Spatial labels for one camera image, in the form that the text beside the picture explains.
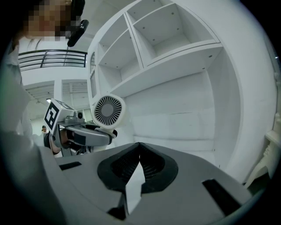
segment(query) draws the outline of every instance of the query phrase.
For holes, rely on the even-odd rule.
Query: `balcony railing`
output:
[[[38,50],[20,53],[21,71],[54,66],[86,67],[87,53],[73,50]]]

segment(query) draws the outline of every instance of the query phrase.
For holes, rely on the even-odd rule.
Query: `circular fan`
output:
[[[110,126],[117,121],[121,111],[122,104],[119,100],[111,96],[104,96],[97,103],[94,110],[94,116],[98,122],[106,126]]]

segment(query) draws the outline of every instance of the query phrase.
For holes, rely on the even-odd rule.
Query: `person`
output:
[[[47,128],[45,125],[42,126],[42,133],[46,134],[47,133]]]
[[[5,74],[11,74],[14,81],[22,87],[22,76],[18,62],[19,40],[24,36],[30,39],[66,36],[67,33],[74,30],[84,6],[85,0],[39,0],[33,10],[25,15],[26,20],[22,22],[21,29],[11,40],[7,52],[8,56],[5,59]],[[25,107],[24,104],[21,106],[23,113],[16,126],[16,132],[32,138],[32,126],[28,119],[27,103],[28,101]],[[5,123],[2,124],[3,127],[10,125],[9,122],[6,122],[6,125]],[[63,142],[68,142],[66,130],[61,130],[61,137]],[[55,146],[50,133],[41,135],[36,139],[33,138],[33,140],[39,146],[49,147],[54,154],[61,151],[60,148]]]

